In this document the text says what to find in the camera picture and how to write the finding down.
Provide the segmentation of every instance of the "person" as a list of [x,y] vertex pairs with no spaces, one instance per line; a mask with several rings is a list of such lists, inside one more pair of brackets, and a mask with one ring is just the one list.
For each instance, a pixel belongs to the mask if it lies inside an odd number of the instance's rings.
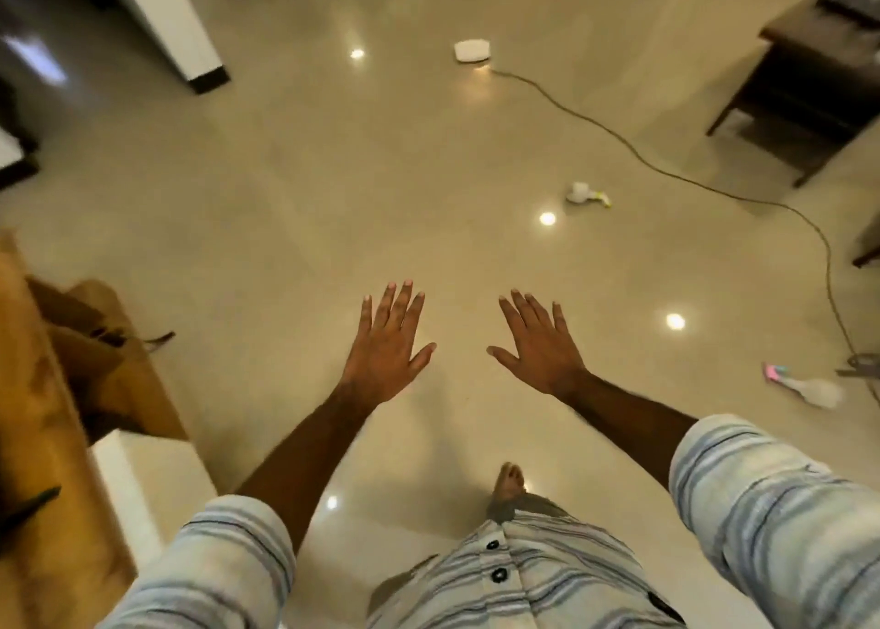
[[[275,448],[235,495],[209,502],[135,581],[102,629],[274,629],[295,555],[327,482],[380,404],[426,368],[414,356],[425,296],[405,281],[373,314],[364,299],[354,344],[330,397]],[[500,309],[517,355],[488,352],[556,397],[669,489],[681,520],[727,581],[780,629],[880,626],[880,501],[874,491],[730,415],[695,420],[594,376],[547,311],[511,292]],[[502,466],[488,520],[446,555],[379,586],[368,629],[461,626],[683,626],[634,553],[523,488]]]

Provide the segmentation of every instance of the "black baseboard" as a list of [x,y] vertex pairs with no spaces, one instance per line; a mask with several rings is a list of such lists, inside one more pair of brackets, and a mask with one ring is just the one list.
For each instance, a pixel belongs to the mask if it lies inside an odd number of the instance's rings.
[[214,68],[211,72],[199,75],[195,79],[190,79],[188,84],[197,94],[206,94],[209,91],[214,91],[217,87],[222,87],[230,80],[231,78],[226,72],[226,68],[220,66],[219,68]]
[[0,167],[0,189],[17,184],[39,172],[37,161],[31,156],[17,160],[6,167]]

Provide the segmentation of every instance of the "person's left arm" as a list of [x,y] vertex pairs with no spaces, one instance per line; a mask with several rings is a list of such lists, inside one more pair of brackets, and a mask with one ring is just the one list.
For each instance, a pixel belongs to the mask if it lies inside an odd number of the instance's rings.
[[382,402],[428,365],[412,357],[424,293],[391,283],[376,315],[364,298],[339,384],[251,474],[211,501],[142,572],[99,629],[276,629],[299,550],[321,494],[348,446]]

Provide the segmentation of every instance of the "floor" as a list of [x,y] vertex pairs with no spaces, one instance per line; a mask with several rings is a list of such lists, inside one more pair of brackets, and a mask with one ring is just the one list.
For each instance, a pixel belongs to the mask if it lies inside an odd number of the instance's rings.
[[[121,16],[6,0],[70,81],[43,88],[0,57],[44,137],[43,173],[0,194],[0,223],[40,275],[98,276],[143,334],[178,332],[155,360],[221,490],[324,398],[365,293],[405,278],[427,292],[420,337],[437,353],[328,488],[338,504],[302,551],[299,625],[360,625],[381,579],[479,522],[513,460],[533,491],[627,541],[690,625],[758,626],[663,490],[484,348],[509,343],[498,294],[530,289],[563,303],[598,375],[696,416],[738,412],[880,487],[880,408],[860,382],[820,412],[760,376],[767,360],[833,377],[848,356],[820,241],[791,213],[648,171],[533,90],[455,65],[451,44],[488,37],[493,66],[654,162],[802,210],[830,239],[855,344],[876,350],[880,271],[849,260],[880,211],[880,129],[802,190],[780,158],[796,134],[771,153],[736,116],[703,137],[761,24],[796,1],[193,0],[233,78],[194,97]],[[574,180],[611,210],[566,206]]]

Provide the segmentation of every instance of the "person's left hand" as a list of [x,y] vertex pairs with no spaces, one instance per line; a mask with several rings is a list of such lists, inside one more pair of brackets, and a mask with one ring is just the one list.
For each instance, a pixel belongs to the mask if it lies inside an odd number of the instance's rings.
[[372,298],[363,299],[361,323],[339,381],[338,390],[370,411],[405,389],[428,366],[436,348],[432,342],[412,357],[425,293],[419,292],[410,305],[413,282],[404,281],[394,301],[396,290],[394,282],[388,284],[375,317]]

